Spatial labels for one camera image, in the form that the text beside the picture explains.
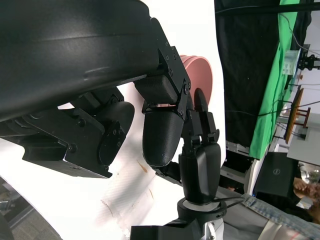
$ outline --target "robotic arm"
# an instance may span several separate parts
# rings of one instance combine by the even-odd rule
[[[144,98],[143,156],[157,175],[182,185],[185,198],[179,219],[132,227],[131,238],[213,239],[207,233],[223,226],[227,209],[215,199],[219,130],[200,89],[193,105],[177,49],[148,7],[138,0],[11,0],[0,11],[0,137],[23,146],[26,161],[110,178],[135,111],[117,86],[134,82]],[[68,102],[73,109],[57,108]],[[178,164],[171,160],[181,137]]]

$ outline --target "laptop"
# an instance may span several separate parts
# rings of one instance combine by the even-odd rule
[[[268,152],[253,189],[254,196],[265,193],[289,197],[297,170],[298,161],[287,157],[286,152]]]

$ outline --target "denim jeans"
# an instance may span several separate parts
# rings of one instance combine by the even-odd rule
[[[249,194],[244,194],[245,198],[243,205],[259,215],[269,219],[270,221],[288,227],[301,235],[313,239],[320,240],[320,225],[307,222],[301,218],[287,214],[276,207],[259,200]]]

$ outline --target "pink bowl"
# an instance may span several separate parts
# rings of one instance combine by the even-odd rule
[[[195,91],[197,88],[202,89],[206,102],[209,104],[213,75],[209,61],[203,56],[185,56],[181,55],[181,60],[191,81],[190,94],[194,101]]]

